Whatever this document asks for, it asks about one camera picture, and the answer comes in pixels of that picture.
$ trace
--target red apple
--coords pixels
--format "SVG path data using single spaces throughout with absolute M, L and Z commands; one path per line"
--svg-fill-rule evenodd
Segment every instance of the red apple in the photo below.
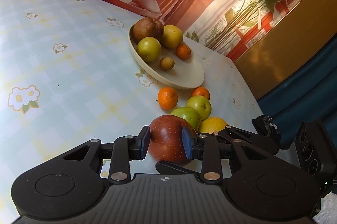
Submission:
M 187 163 L 182 141 L 183 127 L 189 127 L 196 134 L 191 124 L 174 115 L 163 115 L 153 120 L 150 124 L 150 155 L 157 161 Z

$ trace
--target orange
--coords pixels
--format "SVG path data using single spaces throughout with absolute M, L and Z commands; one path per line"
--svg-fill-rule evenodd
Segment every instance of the orange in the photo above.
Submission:
M 164 110 L 171 110 L 178 103 L 178 94 L 171 87 L 161 88 L 158 92 L 158 103 Z
M 181 44 L 176 48 L 176 54 L 181 59 L 188 59 L 191 56 L 191 48 L 186 44 Z
M 210 92 L 205 87 L 197 87 L 191 92 L 191 97 L 194 97 L 195 95 L 201 95 L 208 100 L 210 100 Z

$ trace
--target small brown fruit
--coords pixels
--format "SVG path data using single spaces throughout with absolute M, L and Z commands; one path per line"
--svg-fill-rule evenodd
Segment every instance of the small brown fruit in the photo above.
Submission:
M 170 57 L 164 57 L 160 60 L 159 64 L 163 70 L 171 70 L 174 66 L 174 60 Z
M 163 33 L 163 24 L 159 20 L 150 17 L 145 17 L 137 21 L 132 29 L 132 34 L 137 43 L 147 37 L 160 39 Z

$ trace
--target brown apple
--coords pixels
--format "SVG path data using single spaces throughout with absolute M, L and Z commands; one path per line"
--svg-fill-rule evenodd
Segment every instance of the brown apple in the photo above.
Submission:
M 183 127 L 189 127 L 197 134 L 186 120 L 174 115 L 163 115 L 153 120 L 150 124 L 150 155 L 157 161 L 187 163 L 182 141 Z
M 136 42 L 138 43 L 141 39 L 147 37 L 153 37 L 160 39 L 164 33 L 163 24 L 156 19 L 145 17 L 137 21 L 132 29 L 132 34 Z

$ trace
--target yellow lemon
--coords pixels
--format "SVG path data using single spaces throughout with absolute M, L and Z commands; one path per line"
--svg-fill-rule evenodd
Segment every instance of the yellow lemon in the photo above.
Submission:
M 221 131 L 227 126 L 227 122 L 219 117 L 209 117 L 200 123 L 199 132 L 200 133 L 213 133 L 214 131 Z
M 165 25 L 164 34 L 159 40 L 167 48 L 176 48 L 183 42 L 183 32 L 174 25 Z

